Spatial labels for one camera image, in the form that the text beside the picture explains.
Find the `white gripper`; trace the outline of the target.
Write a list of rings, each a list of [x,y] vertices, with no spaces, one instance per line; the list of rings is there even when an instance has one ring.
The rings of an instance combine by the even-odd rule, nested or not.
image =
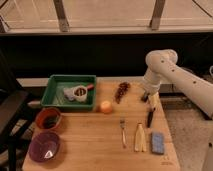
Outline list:
[[[155,93],[159,91],[161,83],[159,81],[151,82],[147,80],[146,78],[143,78],[142,84],[146,92],[144,92],[144,94],[142,95],[141,100],[143,102],[146,102],[148,99],[148,95],[151,94],[149,96],[149,103],[150,103],[151,109],[155,110],[158,105],[158,94],[155,94]]]

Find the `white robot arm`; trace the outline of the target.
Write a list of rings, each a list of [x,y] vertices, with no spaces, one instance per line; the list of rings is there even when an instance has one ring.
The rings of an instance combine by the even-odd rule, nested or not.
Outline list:
[[[174,50],[149,52],[142,88],[154,95],[167,80],[193,103],[193,109],[167,110],[180,171],[213,171],[213,83],[177,66],[177,61]]]

